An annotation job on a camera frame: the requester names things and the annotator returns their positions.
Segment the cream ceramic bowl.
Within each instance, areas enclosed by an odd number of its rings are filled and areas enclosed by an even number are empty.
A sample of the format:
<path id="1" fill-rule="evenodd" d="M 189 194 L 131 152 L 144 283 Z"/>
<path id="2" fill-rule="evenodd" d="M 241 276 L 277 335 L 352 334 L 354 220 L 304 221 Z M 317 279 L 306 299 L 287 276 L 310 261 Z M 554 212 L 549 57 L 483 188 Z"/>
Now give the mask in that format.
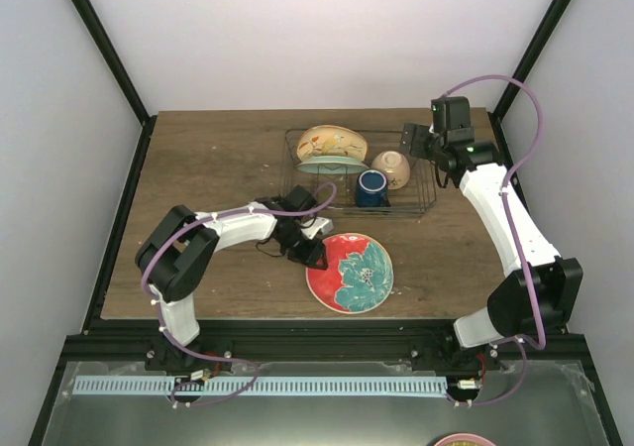
<path id="1" fill-rule="evenodd" d="M 370 167 L 385 175 L 391 190 L 404 187 L 410 179 L 409 162 L 403 154 L 396 151 L 381 152 L 372 160 Z"/>

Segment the red-rimmed white plate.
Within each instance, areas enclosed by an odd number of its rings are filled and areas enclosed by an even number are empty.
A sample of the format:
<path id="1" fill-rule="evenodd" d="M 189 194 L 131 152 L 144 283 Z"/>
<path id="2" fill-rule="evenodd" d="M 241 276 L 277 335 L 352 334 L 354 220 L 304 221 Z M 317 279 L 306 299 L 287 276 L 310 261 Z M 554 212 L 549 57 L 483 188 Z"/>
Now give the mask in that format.
<path id="1" fill-rule="evenodd" d="M 392 260 L 375 239 L 358 233 L 324 240 L 328 268 L 307 268 L 309 291 L 327 308 L 342 314 L 368 313 L 390 296 L 394 282 Z"/>

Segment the dark blue ceramic mug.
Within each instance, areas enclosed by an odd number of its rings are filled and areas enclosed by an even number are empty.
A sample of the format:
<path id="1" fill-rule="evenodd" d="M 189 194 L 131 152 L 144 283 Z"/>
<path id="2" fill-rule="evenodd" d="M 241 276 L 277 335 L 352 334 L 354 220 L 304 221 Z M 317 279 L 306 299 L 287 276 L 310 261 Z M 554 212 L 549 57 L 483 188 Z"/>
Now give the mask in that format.
<path id="1" fill-rule="evenodd" d="M 387 188 L 387 178 L 381 171 L 365 170 L 357 179 L 355 204 L 361 208 L 390 207 Z"/>

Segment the green-rimmed plate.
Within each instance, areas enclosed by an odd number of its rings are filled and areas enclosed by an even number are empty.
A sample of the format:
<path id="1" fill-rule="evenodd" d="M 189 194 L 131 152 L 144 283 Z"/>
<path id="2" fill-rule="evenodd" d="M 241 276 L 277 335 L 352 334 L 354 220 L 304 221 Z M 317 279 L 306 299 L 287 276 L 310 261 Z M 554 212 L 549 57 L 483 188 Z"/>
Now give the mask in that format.
<path id="1" fill-rule="evenodd" d="M 296 169 L 309 174 L 357 174 L 369 167 L 352 157 L 316 156 L 299 163 Z"/>

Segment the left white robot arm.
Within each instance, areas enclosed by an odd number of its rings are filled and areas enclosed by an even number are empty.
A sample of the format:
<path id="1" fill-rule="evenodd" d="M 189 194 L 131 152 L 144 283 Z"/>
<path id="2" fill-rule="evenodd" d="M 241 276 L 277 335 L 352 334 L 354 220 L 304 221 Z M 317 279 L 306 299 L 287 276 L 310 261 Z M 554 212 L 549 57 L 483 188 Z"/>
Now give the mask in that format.
<path id="1" fill-rule="evenodd" d="M 324 236 L 333 222 L 319 212 L 320 204 L 300 185 L 287 196 L 261 197 L 242 207 L 218 212 L 194 212 L 172 207 L 139 249 L 135 264 L 141 288 L 158 308 L 159 331 L 171 340 L 168 359 L 183 371 L 202 359 L 200 333 L 194 308 L 194 290 L 212 256 L 247 242 L 274 240 L 279 255 L 307 268 L 328 267 Z"/>

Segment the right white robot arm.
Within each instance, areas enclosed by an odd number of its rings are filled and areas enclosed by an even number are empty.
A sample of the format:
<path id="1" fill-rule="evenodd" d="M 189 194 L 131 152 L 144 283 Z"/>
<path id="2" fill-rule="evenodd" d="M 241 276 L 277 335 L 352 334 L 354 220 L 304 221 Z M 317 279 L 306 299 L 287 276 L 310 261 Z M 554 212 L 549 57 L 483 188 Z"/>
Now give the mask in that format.
<path id="1" fill-rule="evenodd" d="M 431 102 L 429 126 L 407 123 L 399 150 L 426 160 L 441 187 L 453 184 L 470 202 L 499 256 L 504 279 L 484 308 L 454 323 L 440 345 L 443 363 L 463 369 L 476 347 L 521 338 L 536 349 L 546 332 L 565 326 L 576 303 L 583 270 L 565 259 L 536 226 L 512 187 L 496 143 L 478 140 L 469 100 L 442 96 Z"/>

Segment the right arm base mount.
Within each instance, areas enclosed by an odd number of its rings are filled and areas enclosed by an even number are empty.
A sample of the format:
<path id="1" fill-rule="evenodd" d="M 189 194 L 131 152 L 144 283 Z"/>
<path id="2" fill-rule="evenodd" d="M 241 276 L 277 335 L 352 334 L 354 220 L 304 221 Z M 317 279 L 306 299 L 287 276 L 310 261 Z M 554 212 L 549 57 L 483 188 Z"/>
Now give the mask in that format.
<path id="1" fill-rule="evenodd" d="M 493 361 L 486 358 L 483 347 L 463 349 L 449 334 L 428 334 L 414 337 L 409 357 L 415 370 L 433 371 L 439 375 L 479 376 Z"/>

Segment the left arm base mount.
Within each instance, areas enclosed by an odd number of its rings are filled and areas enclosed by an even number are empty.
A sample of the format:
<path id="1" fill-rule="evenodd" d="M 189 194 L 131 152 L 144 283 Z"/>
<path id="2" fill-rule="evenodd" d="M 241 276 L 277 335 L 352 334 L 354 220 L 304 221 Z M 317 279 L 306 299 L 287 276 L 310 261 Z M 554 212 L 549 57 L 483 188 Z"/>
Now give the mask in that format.
<path id="1" fill-rule="evenodd" d="M 145 360 L 145 368 L 150 372 L 165 372 L 168 375 L 185 375 L 194 371 L 210 370 L 213 374 L 228 371 L 224 362 L 212 362 L 191 356 L 173 346 L 167 339 L 157 338 L 150 346 Z"/>

